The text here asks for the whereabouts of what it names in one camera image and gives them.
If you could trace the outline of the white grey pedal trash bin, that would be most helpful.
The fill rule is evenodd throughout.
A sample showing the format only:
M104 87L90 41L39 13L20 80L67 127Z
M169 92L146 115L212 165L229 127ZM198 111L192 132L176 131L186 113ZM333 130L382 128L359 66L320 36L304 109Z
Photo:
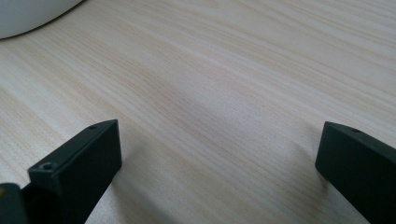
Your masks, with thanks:
M29 32L83 0L0 0L0 39Z

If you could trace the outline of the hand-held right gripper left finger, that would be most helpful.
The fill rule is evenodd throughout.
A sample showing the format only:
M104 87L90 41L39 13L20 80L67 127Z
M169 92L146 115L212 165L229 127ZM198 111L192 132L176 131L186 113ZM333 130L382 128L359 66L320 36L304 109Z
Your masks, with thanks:
M32 224L84 224L121 168L118 122L84 129L28 169Z

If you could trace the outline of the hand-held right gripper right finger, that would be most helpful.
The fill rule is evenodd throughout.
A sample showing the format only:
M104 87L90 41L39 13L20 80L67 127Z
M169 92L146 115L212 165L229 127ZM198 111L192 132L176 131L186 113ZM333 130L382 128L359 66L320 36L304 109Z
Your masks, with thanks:
M325 122L315 166L371 224L396 224L396 149Z

